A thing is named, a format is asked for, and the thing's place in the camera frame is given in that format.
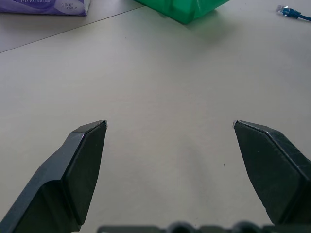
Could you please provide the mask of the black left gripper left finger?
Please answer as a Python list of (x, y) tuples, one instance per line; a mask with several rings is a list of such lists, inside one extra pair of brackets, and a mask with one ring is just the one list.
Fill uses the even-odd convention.
[(0, 223), (2, 233), (72, 233), (85, 223), (99, 176), (107, 122), (72, 131), (36, 170)]

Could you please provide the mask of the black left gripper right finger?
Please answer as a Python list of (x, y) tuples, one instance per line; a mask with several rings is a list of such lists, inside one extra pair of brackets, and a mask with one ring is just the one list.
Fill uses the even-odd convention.
[(281, 132), (237, 120), (249, 180), (274, 224), (310, 224), (311, 161)]

